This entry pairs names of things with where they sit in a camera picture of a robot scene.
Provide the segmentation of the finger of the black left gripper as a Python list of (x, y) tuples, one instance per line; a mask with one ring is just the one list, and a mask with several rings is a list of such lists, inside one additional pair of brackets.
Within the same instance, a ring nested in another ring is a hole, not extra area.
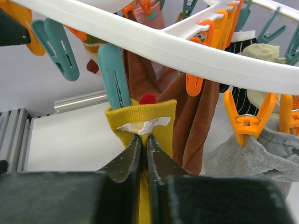
[(0, 46), (14, 46), (30, 44), (31, 38), (28, 30), (16, 19), (0, 10)]

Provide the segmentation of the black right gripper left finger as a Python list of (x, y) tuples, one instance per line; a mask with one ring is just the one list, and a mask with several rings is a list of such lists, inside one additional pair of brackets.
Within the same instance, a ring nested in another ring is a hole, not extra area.
[(142, 141), (135, 136), (93, 172), (22, 172), (0, 177), (3, 224), (136, 224)]

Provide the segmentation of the grey sock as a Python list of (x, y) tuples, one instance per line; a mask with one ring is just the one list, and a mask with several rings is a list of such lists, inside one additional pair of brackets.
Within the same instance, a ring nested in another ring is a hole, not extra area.
[(270, 119), (257, 139), (246, 136), (243, 147), (231, 135), (216, 149), (205, 153), (205, 174), (265, 177), (287, 198), (292, 183), (299, 180), (299, 138), (278, 129), (278, 119)]

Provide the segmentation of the mustard yellow sock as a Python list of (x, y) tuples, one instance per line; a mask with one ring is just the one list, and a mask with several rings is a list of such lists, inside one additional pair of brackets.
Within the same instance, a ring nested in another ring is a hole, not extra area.
[(169, 224), (167, 196), (168, 171), (158, 168), (172, 165), (172, 139), (177, 102), (174, 99), (145, 104), (131, 100), (131, 105), (120, 109), (109, 107), (105, 115), (114, 134), (133, 152), (133, 176), (137, 191), (133, 194), (133, 219), (138, 224)]

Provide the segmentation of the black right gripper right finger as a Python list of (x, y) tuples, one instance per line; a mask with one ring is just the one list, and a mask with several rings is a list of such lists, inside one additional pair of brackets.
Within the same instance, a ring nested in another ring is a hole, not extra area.
[(153, 224), (292, 224), (278, 188), (262, 178), (188, 173), (147, 138), (150, 216)]

